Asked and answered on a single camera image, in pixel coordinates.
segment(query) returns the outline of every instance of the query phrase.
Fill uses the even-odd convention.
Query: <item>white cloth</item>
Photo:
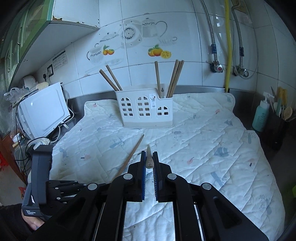
[[[174,95],[174,126],[140,129],[122,126],[117,101],[86,102],[84,117],[54,147],[50,177],[108,183],[144,133],[130,163],[150,144],[173,173],[213,184],[274,241],[284,229],[282,197],[258,136],[235,117],[234,104],[229,93]],[[172,204],[155,201],[151,169],[145,201],[127,204],[123,235],[175,240]]]

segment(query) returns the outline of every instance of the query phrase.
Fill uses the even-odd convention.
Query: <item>black sleeve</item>
[[[32,234],[22,218],[21,204],[0,207],[0,240],[26,241]]]

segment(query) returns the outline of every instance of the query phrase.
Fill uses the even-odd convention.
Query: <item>tiled wall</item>
[[[279,15],[264,0],[246,0],[255,28],[259,64],[256,91],[271,93],[281,86],[288,91],[288,105],[295,99],[296,42]]]
[[[215,32],[218,60],[226,68],[224,0],[205,0],[205,3]],[[213,56],[200,0],[99,0],[99,10],[101,29],[66,47],[68,63],[55,70],[50,79],[52,83],[62,82],[71,98],[112,90],[99,74],[100,69],[107,71],[106,64],[122,87],[156,83],[154,61],[159,62],[160,81],[169,83],[176,59],[185,61],[178,84],[224,86],[226,70],[213,74],[207,63]],[[246,14],[236,13],[245,51],[244,67],[251,75],[257,63],[255,32],[251,23],[244,22]],[[234,39],[238,64],[236,31]],[[100,54],[104,48],[106,55]],[[150,56],[159,54],[157,48],[168,51],[167,56]],[[38,81],[50,64],[52,59],[35,74]],[[255,91],[256,85],[257,73],[249,80],[231,76],[230,88]]]

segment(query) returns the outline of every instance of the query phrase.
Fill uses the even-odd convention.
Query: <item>wooden chopstick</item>
[[[104,79],[109,83],[109,85],[111,85],[111,87],[115,91],[119,91],[119,89],[113,84],[113,82],[111,81],[111,79],[109,79],[109,77],[104,73],[104,71],[102,69],[100,69],[100,74],[104,77]]]
[[[138,141],[138,143],[135,145],[135,147],[133,148],[133,150],[131,151],[131,153],[129,154],[129,156],[126,158],[124,164],[122,165],[122,167],[120,168],[120,170],[118,171],[118,173],[116,174],[116,176],[113,178],[113,180],[121,175],[121,173],[125,169],[126,165],[130,161],[131,157],[133,156],[133,154],[137,150],[138,146],[140,145],[141,141],[143,140],[143,137],[144,137],[144,135],[142,135],[142,137],[140,138],[140,140]]]
[[[173,94],[174,94],[174,92],[175,92],[175,89],[176,89],[176,86],[177,86],[177,82],[178,82],[178,80],[179,80],[179,77],[180,77],[180,74],[181,74],[181,71],[182,71],[182,68],[183,68],[183,65],[184,65],[184,60],[182,60],[182,61],[179,61],[179,64],[178,65],[181,65],[180,66],[180,69],[179,69],[179,71],[178,71],[178,74],[176,74],[176,77],[175,77],[175,82],[174,82],[174,84],[173,84],[173,86],[172,86],[172,89],[171,89],[171,92],[170,92],[170,98],[171,97],[173,97]]]
[[[154,62],[155,65],[155,72],[156,72],[156,81],[157,81],[157,91],[158,97],[161,98],[161,89],[160,89],[160,80],[159,80],[159,70],[158,70],[158,62]]]
[[[106,65],[106,68],[108,69],[108,71],[109,71],[111,77],[114,79],[116,85],[118,86],[118,89],[119,89],[120,91],[122,91],[122,88],[121,88],[120,84],[118,83],[117,79],[115,78],[115,76],[114,76],[112,70],[110,69],[109,65]]]
[[[177,71],[178,63],[179,63],[179,60],[176,59],[175,66],[174,66],[174,70],[173,70],[173,73],[172,73],[172,77],[171,77],[171,79],[170,79],[170,85],[169,85],[169,87],[168,87],[168,93],[167,93],[166,98],[168,98],[169,95],[170,95],[170,90],[171,90],[172,85],[173,85],[173,80],[174,80],[174,78],[175,78],[175,74],[176,74],[176,71]]]

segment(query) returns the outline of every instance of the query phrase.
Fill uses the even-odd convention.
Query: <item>teal pump bottle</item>
[[[260,105],[257,107],[252,124],[252,127],[259,132],[263,132],[269,114],[269,103],[267,102],[269,93],[264,92],[263,95],[265,100],[261,100]]]

